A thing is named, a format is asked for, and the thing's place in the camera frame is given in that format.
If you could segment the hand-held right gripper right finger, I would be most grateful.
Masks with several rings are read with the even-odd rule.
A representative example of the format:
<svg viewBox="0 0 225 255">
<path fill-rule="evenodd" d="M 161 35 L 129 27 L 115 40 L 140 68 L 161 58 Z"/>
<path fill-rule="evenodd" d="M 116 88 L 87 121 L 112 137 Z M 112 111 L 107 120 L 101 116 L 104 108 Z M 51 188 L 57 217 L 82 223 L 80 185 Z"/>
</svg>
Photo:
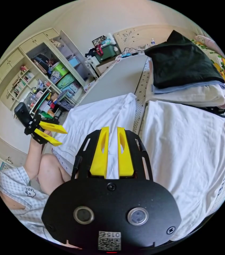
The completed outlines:
<svg viewBox="0 0 225 255">
<path fill-rule="evenodd" d="M 117 127 L 118 146 L 118 175 L 119 178 L 129 178 L 134 175 L 130 149 L 126 136 L 126 131 L 122 127 Z"/>
</svg>

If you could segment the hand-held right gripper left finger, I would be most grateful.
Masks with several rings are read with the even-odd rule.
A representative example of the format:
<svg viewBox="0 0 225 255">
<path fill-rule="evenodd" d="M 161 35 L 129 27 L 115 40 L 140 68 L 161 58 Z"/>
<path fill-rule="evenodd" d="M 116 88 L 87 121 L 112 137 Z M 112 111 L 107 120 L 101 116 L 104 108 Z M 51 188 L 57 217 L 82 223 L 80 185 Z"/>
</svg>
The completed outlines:
<svg viewBox="0 0 225 255">
<path fill-rule="evenodd" d="M 90 167 L 90 174 L 106 179 L 109 148 L 109 127 L 103 127 L 99 131 L 99 137 L 95 148 L 94 157 Z"/>
</svg>

